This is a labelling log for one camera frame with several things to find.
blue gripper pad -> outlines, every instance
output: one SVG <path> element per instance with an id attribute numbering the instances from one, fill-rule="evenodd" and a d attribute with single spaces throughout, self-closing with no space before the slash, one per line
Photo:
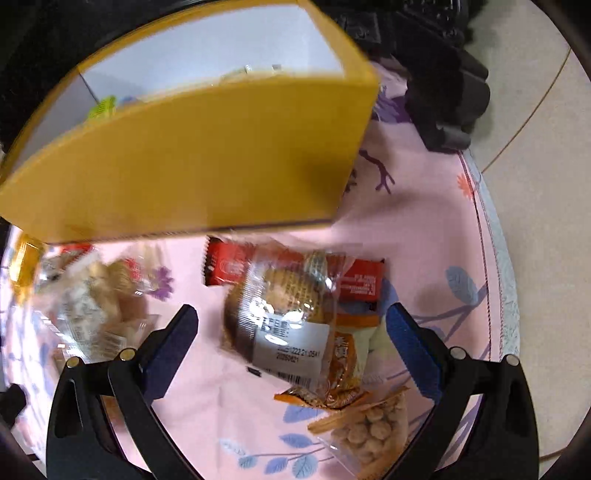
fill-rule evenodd
<path id="1" fill-rule="evenodd" d="M 386 330 L 423 397 L 441 399 L 441 369 L 420 339 L 420 327 L 401 303 L 386 312 Z"/>

purple flower print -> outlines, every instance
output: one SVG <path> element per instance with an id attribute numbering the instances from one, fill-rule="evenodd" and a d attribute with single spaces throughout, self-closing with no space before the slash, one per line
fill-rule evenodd
<path id="1" fill-rule="evenodd" d="M 152 279 L 154 289 L 148 294 L 160 301 L 169 299 L 172 292 L 174 292 L 170 285 L 173 281 L 173 278 L 170 276 L 170 270 L 166 267 L 156 268 L 152 274 Z"/>
<path id="2" fill-rule="evenodd" d="M 410 116 L 408 116 L 404 108 L 404 97 L 388 98 L 384 85 L 379 90 L 378 98 L 375 101 L 371 114 L 371 120 L 377 120 L 386 124 L 412 123 Z"/>
<path id="3" fill-rule="evenodd" d="M 361 155 L 368 162 L 373 163 L 379 170 L 380 182 L 375 189 L 377 191 L 380 191 L 382 187 L 384 187 L 386 189 L 386 192 L 392 195 L 390 187 L 388 186 L 388 180 L 392 182 L 392 185 L 395 185 L 395 181 L 392 178 L 392 176 L 388 173 L 388 170 L 386 169 L 384 163 L 381 160 L 378 160 L 377 158 L 374 158 L 371 155 L 369 155 L 367 150 L 359 150 L 359 155 Z"/>
<path id="4" fill-rule="evenodd" d="M 351 191 L 351 187 L 357 186 L 357 182 L 355 181 L 356 178 L 357 170 L 353 169 L 353 171 L 349 175 L 349 181 L 347 182 L 347 186 L 345 187 L 345 193 L 349 193 Z"/>

yellow package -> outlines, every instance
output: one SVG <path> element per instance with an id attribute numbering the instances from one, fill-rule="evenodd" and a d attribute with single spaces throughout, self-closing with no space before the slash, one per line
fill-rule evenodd
<path id="1" fill-rule="evenodd" d="M 275 400 L 300 407 L 340 410 L 360 403 L 368 396 L 361 388 L 361 382 L 369 353 L 369 340 L 375 328 L 341 327 L 339 316 L 336 322 L 326 399 L 317 398 L 305 389 L 293 387 L 275 395 Z"/>

yellow box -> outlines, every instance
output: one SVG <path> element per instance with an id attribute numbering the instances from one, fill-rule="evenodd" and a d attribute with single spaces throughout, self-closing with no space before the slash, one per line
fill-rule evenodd
<path id="1" fill-rule="evenodd" d="M 0 171 L 0 215 L 48 243 L 330 221 L 377 92 L 307 0 L 190 8 L 48 95 Z M 141 101 L 82 123 L 95 98 L 126 94 Z"/>

pink tablecloth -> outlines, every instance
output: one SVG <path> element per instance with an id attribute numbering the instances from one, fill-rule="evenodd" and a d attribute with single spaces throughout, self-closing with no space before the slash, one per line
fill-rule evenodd
<path id="1" fill-rule="evenodd" d="M 329 228 L 274 233 L 292 243 L 348 245 L 359 256 L 385 257 L 382 308 L 396 300 L 445 342 L 472 356 L 497 361 L 518 353 L 518 312 L 511 263 L 488 192 L 470 158 L 428 152 L 406 114 L 405 82 L 381 70 L 384 87 L 343 196 Z M 13 230 L 13 245 L 18 231 Z M 322 414 L 274 401 L 286 384 L 258 378 L 218 349 L 224 290 L 203 285 L 205 238 L 155 241 L 170 268 L 173 291 L 150 299 L 164 326 L 183 303 L 194 306 L 199 334 L 167 396 L 154 403 L 162 423 L 205 478 L 342 479 L 347 473 L 307 433 Z M 107 261 L 127 245 L 99 245 Z M 29 406 L 18 421 L 26 441 L 43 459 L 57 371 L 50 359 L 54 338 L 28 304 L 16 306 L 3 259 L 0 283 L 5 378 L 25 387 Z M 411 430 L 431 407 L 419 395 L 387 341 L 370 353 L 373 384 L 409 384 Z M 459 453 L 476 414 L 471 403 L 444 458 Z M 145 467 L 124 425 L 115 429 L 128 458 Z"/>

